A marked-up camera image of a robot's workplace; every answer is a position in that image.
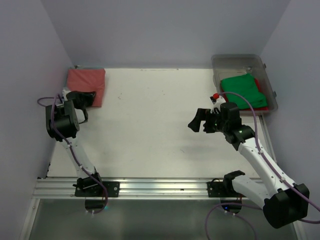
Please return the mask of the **salmon pink t shirt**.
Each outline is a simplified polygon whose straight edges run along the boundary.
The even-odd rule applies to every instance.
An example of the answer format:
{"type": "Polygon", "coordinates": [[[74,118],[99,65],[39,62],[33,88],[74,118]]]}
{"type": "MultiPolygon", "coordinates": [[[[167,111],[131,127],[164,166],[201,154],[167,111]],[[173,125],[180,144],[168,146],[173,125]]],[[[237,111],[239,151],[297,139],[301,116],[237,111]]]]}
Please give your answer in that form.
{"type": "Polygon", "coordinates": [[[106,71],[103,68],[71,68],[67,72],[66,86],[70,91],[95,92],[92,106],[100,108],[105,94],[105,76],[106,71]]]}

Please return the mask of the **clear plastic bin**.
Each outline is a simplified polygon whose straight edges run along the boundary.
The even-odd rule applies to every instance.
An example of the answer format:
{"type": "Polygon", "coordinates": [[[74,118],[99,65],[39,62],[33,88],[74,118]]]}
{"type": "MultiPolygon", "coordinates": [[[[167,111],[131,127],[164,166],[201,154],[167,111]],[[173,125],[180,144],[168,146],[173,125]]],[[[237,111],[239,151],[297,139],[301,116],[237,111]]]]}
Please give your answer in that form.
{"type": "Polygon", "coordinates": [[[218,93],[221,93],[221,81],[226,78],[251,74],[258,80],[266,95],[269,110],[255,110],[258,116],[270,114],[278,110],[276,92],[273,91],[268,75],[266,65],[256,54],[214,54],[211,57],[213,69],[213,83],[218,93]]]}

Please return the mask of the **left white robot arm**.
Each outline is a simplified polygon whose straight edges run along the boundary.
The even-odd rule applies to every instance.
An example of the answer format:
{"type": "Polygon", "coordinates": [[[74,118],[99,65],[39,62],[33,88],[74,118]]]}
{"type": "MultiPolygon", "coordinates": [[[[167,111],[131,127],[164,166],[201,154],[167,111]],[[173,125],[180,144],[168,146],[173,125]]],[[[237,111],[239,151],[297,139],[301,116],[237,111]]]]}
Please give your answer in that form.
{"type": "Polygon", "coordinates": [[[87,108],[94,103],[96,92],[70,91],[64,101],[45,106],[45,125],[48,135],[66,150],[75,167],[77,181],[74,185],[77,197],[104,197],[101,177],[89,160],[77,137],[80,124],[88,121],[87,108]]]}

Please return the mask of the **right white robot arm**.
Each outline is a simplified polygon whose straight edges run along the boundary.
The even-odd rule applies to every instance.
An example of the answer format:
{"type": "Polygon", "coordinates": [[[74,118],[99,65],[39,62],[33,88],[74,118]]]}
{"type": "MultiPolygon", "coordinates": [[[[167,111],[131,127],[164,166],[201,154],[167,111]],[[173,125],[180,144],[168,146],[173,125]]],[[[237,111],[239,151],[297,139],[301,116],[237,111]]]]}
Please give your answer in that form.
{"type": "Polygon", "coordinates": [[[240,153],[256,171],[263,184],[251,180],[240,170],[223,177],[229,195],[241,194],[259,206],[268,223],[275,229],[302,220],[308,214],[310,191],[305,184],[296,184],[273,159],[264,152],[256,132],[242,123],[235,103],[220,105],[218,111],[198,108],[188,127],[195,133],[223,133],[225,140],[240,153]]]}

